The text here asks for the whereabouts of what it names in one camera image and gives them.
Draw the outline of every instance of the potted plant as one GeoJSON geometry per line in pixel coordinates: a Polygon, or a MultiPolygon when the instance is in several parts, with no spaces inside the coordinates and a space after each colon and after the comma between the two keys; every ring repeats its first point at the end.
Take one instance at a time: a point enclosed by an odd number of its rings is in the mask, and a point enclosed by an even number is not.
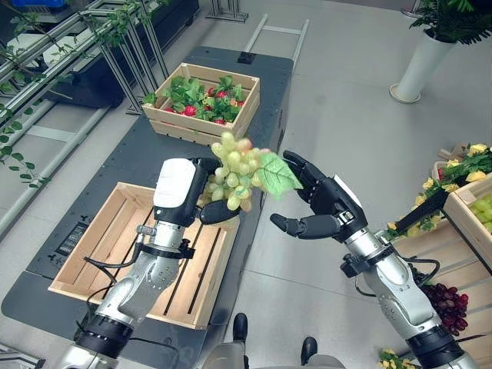
{"type": "Polygon", "coordinates": [[[400,83],[390,87],[391,96],[404,103],[417,102],[421,89],[446,54],[460,42],[471,45],[492,32],[492,4],[489,0],[423,0],[412,25],[426,25],[400,83]]]}

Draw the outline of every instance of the wooden crate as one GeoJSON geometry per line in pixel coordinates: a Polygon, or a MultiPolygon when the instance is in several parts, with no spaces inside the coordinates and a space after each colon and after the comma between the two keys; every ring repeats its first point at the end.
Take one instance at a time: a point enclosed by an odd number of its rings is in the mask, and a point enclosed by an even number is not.
{"type": "MultiPolygon", "coordinates": [[[[480,367],[492,366],[492,277],[467,243],[446,220],[437,229],[415,238],[404,238],[394,242],[395,248],[407,258],[431,258],[441,264],[433,283],[455,286],[460,294],[467,294],[468,327],[458,338],[485,334],[460,344],[479,363],[480,367]]],[[[415,264],[425,273],[433,269],[432,264],[415,264]]]]}
{"type": "Polygon", "coordinates": [[[444,204],[444,211],[488,267],[492,268],[492,234],[468,208],[478,198],[490,193],[492,193],[492,173],[483,181],[472,182],[452,192],[444,204]]]}
{"type": "Polygon", "coordinates": [[[181,63],[161,87],[158,88],[155,92],[156,95],[159,96],[165,88],[170,87],[171,80],[179,75],[186,78],[199,79],[200,83],[205,86],[205,91],[210,87],[216,87],[220,77],[231,75],[233,84],[241,84],[243,88],[243,93],[246,96],[244,105],[232,123],[219,125],[212,121],[204,121],[187,117],[186,115],[164,111],[165,108],[171,106],[171,99],[158,98],[156,101],[157,107],[154,107],[152,104],[143,105],[144,112],[157,133],[182,138],[203,145],[220,141],[220,137],[225,131],[231,132],[236,138],[242,138],[244,136],[251,123],[251,119],[253,119],[258,106],[260,106],[260,79],[258,77],[181,63]]]}
{"type": "MultiPolygon", "coordinates": [[[[135,227],[154,223],[153,196],[153,188],[118,183],[49,290],[85,301],[98,289],[109,286],[109,278],[83,258],[112,264],[128,261],[136,238],[135,227]]],[[[193,329],[206,328],[238,226],[239,217],[207,226],[196,221],[189,227],[184,237],[196,250],[194,257],[180,261],[176,281],[162,292],[147,316],[193,329]]],[[[117,280],[129,270],[130,267],[109,269],[117,280]]],[[[91,302],[100,304],[104,296],[104,291],[96,294],[91,302]]]]}

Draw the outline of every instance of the black table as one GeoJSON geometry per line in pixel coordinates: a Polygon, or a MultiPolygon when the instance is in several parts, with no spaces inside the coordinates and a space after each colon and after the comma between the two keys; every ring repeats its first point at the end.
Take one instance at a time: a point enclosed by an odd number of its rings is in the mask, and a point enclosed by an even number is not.
{"type": "MultiPolygon", "coordinates": [[[[255,55],[238,62],[240,52],[219,48],[196,48],[185,62],[234,71],[261,79],[261,104],[251,122],[247,136],[254,146],[278,151],[287,121],[287,107],[293,61],[266,55],[255,55]]],[[[116,182],[154,187],[163,160],[176,157],[209,157],[208,147],[165,135],[157,135],[148,119],[141,116],[109,155],[95,176],[68,209],[49,235],[31,264],[19,276],[4,301],[2,312],[44,331],[73,339],[87,313],[84,301],[48,291],[67,258],[59,246],[74,228],[84,226],[95,216],[116,182]]],[[[200,353],[222,342],[238,294],[241,270],[253,242],[261,212],[261,194],[255,193],[254,207],[241,215],[241,225],[232,248],[221,288],[206,330],[197,331],[161,321],[145,319],[134,333],[153,341],[169,342],[178,348],[178,368],[193,367],[200,353]]],[[[153,344],[131,341],[121,356],[152,367],[170,367],[174,352],[153,344]]]]}

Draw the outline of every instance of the empty wooden crate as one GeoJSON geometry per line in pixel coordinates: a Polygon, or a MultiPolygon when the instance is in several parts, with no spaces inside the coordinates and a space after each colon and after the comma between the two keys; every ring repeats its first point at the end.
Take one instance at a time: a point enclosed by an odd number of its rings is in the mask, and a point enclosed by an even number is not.
{"type": "MultiPolygon", "coordinates": [[[[153,188],[118,183],[49,290],[86,300],[97,290],[109,286],[109,278],[84,261],[84,257],[111,264],[128,261],[135,242],[135,227],[154,223],[153,196],[153,188]]],[[[194,257],[180,261],[176,281],[162,292],[148,317],[193,329],[207,327],[238,226],[236,217],[207,226],[196,221],[186,230],[184,237],[195,249],[194,257]]],[[[129,269],[109,271],[121,280],[129,269]]],[[[91,302],[100,304],[105,293],[96,294],[91,302]]]]}
{"type": "Polygon", "coordinates": [[[251,119],[253,119],[260,105],[260,79],[200,65],[181,63],[155,94],[158,96],[155,106],[145,104],[143,109],[157,133],[182,138],[202,145],[211,145],[214,142],[219,142],[222,133],[225,131],[231,132],[236,138],[244,136],[251,119]],[[171,107],[172,101],[170,98],[159,98],[159,96],[161,96],[165,88],[171,86],[172,79],[179,75],[186,78],[197,78],[205,86],[205,91],[210,87],[217,87],[220,77],[230,75],[234,85],[241,84],[245,97],[244,105],[236,119],[232,123],[228,122],[225,125],[220,125],[213,121],[205,121],[165,111],[164,109],[171,107]]]}
{"type": "Polygon", "coordinates": [[[469,209],[471,204],[486,194],[492,194],[492,173],[483,181],[471,182],[450,193],[444,211],[492,269],[492,234],[469,209]]]}

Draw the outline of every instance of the bunch of grapes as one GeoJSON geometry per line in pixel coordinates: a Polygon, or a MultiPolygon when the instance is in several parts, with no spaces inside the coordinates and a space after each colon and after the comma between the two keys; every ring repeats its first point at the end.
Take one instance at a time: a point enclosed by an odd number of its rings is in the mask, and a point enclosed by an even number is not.
{"type": "Polygon", "coordinates": [[[212,152],[221,159],[222,167],[208,177],[204,193],[198,199],[198,206],[226,199],[229,210],[239,207],[244,211],[251,210],[251,189],[262,187],[257,173],[261,166],[260,155],[269,151],[252,146],[247,138],[235,141],[230,132],[222,134],[221,143],[212,144],[212,152]]]}
{"type": "Polygon", "coordinates": [[[441,283],[424,285],[421,289],[439,314],[443,325],[452,335],[459,336],[460,331],[468,326],[464,320],[467,316],[468,295],[458,294],[456,287],[447,288],[441,283]]]}

